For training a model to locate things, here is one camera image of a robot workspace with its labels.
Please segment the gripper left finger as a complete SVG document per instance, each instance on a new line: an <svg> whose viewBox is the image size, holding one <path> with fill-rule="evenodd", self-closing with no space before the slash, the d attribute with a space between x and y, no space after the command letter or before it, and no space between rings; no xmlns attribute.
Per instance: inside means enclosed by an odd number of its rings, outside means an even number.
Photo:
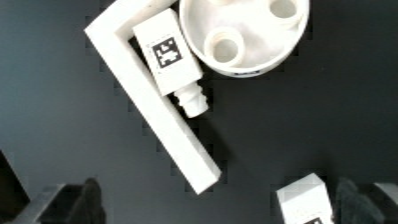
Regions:
<svg viewBox="0 0 398 224"><path fill-rule="evenodd" d="M46 186L11 224L107 224L98 180Z"/></svg>

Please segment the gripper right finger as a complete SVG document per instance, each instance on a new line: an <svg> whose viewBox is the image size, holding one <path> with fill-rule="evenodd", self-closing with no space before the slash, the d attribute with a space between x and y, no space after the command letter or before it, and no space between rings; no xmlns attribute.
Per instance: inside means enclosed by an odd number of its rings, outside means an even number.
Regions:
<svg viewBox="0 0 398 224"><path fill-rule="evenodd" d="M359 185L341 178L334 202L336 224L398 224L398 184Z"/></svg>

